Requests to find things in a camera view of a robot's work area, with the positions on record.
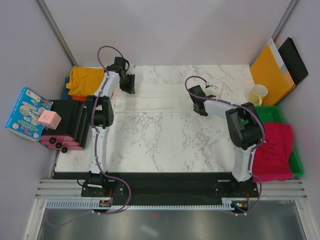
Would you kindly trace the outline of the blue folded shirt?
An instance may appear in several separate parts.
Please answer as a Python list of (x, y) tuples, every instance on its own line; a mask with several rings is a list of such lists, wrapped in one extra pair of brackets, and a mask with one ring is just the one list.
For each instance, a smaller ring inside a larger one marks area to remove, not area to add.
[(62, 88), (62, 95), (61, 95), (61, 99), (62, 100), (72, 100), (72, 96), (69, 95), (69, 89), (67, 88), (67, 84), (69, 83), (70, 81), (70, 77), (67, 76), (65, 79), (64, 79), (64, 83), (63, 83), (63, 88)]

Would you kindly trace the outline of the mustard yellow folded shirt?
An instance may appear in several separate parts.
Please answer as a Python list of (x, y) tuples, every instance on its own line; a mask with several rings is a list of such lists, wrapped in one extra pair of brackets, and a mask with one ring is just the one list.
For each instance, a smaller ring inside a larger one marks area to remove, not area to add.
[(72, 97), (92, 96), (100, 87), (105, 70), (103, 68), (74, 66), (66, 84), (68, 95)]

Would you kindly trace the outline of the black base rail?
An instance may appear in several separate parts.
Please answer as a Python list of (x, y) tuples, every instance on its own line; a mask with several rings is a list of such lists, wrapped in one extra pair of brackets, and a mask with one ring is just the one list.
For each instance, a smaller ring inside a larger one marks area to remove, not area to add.
[(82, 197), (110, 197), (122, 206), (221, 204), (259, 195), (252, 179), (239, 183), (230, 172), (57, 172), (53, 179), (83, 180)]

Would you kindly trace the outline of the black and pink case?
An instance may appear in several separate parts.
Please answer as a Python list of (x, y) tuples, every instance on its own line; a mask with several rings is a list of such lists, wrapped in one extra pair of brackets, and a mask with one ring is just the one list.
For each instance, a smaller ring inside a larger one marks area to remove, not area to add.
[(62, 153), (84, 150), (90, 127), (84, 103), (70, 99), (54, 100), (51, 110), (61, 117), (61, 121), (56, 129), (44, 129), (39, 142)]

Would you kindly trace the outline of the white t shirt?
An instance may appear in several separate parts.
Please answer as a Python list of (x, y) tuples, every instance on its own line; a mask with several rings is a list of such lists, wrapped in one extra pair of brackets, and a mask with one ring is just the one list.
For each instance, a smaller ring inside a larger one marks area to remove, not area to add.
[(139, 83), (135, 94), (118, 88), (111, 102), (116, 113), (190, 113), (194, 105), (184, 84)]

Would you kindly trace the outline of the black flat box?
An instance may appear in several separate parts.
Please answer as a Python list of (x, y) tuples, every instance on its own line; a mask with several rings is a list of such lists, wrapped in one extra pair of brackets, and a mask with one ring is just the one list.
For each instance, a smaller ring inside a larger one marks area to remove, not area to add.
[(309, 72), (293, 39), (288, 37), (279, 47), (278, 51), (293, 82), (295, 85), (300, 84), (309, 75)]

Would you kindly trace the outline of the pink cube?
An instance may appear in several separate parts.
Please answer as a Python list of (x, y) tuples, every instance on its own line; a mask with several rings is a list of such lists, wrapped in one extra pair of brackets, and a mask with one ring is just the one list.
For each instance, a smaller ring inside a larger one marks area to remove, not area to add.
[(61, 120), (62, 118), (57, 112), (44, 110), (38, 118), (37, 122), (47, 129), (56, 130)]

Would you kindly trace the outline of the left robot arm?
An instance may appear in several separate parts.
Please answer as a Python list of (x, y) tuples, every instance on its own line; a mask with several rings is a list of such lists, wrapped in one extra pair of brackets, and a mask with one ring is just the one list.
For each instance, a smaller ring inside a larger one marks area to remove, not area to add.
[(135, 75), (127, 73), (129, 66), (129, 61), (124, 57), (116, 57), (114, 63), (106, 67), (102, 82), (96, 92), (86, 97), (87, 117), (91, 125), (93, 140), (89, 171), (93, 174), (108, 171), (107, 140), (115, 117), (111, 96), (116, 87), (128, 94), (135, 93)]

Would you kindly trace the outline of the orange folded shirt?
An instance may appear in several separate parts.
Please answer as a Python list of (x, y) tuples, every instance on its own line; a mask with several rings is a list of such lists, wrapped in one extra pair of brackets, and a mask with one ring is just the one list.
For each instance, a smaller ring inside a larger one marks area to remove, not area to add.
[(72, 95), (71, 98), (72, 98), (73, 100), (80, 101), (80, 102), (85, 102), (86, 99), (87, 99), (86, 96), (74, 96), (74, 95)]

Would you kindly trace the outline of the orange envelope folder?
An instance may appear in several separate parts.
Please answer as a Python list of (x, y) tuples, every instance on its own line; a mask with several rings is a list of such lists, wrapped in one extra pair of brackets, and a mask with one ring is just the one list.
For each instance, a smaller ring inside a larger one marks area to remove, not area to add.
[(262, 106), (273, 106), (284, 98), (296, 84), (287, 69), (274, 41), (270, 39), (260, 52), (250, 72), (256, 85), (263, 85), (268, 93), (262, 100)]

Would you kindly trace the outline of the yellow mug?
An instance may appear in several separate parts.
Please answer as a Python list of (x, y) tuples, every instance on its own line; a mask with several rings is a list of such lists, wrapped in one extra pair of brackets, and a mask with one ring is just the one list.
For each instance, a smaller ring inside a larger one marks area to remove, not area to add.
[(248, 101), (254, 106), (262, 106), (264, 98), (268, 95), (268, 89), (262, 84), (256, 84), (252, 87)]

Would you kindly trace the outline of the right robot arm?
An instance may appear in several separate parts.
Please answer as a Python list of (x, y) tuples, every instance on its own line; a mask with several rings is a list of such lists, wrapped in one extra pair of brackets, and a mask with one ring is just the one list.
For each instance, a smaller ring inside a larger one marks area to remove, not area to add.
[(186, 89), (193, 102), (193, 110), (201, 116), (209, 114), (226, 120), (229, 137), (235, 145), (235, 160), (229, 191), (235, 197), (247, 191), (245, 181), (252, 176), (252, 165), (256, 149), (265, 139), (265, 131), (255, 106), (247, 102), (242, 105), (206, 96), (200, 85)]

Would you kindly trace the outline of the blue printed box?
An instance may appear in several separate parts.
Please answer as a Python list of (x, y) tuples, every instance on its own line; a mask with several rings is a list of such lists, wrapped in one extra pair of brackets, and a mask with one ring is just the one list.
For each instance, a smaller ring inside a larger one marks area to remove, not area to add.
[(22, 89), (5, 128), (25, 139), (38, 142), (44, 126), (38, 122), (45, 110), (52, 108), (53, 102), (37, 94), (32, 89)]

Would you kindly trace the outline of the magenta t shirt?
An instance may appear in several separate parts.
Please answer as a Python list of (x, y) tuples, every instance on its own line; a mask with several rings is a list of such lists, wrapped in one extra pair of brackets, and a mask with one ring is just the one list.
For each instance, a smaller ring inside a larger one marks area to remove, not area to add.
[(265, 141), (254, 154), (252, 171), (262, 182), (286, 181), (293, 177), (289, 158), (294, 135), (289, 124), (267, 122), (263, 125)]

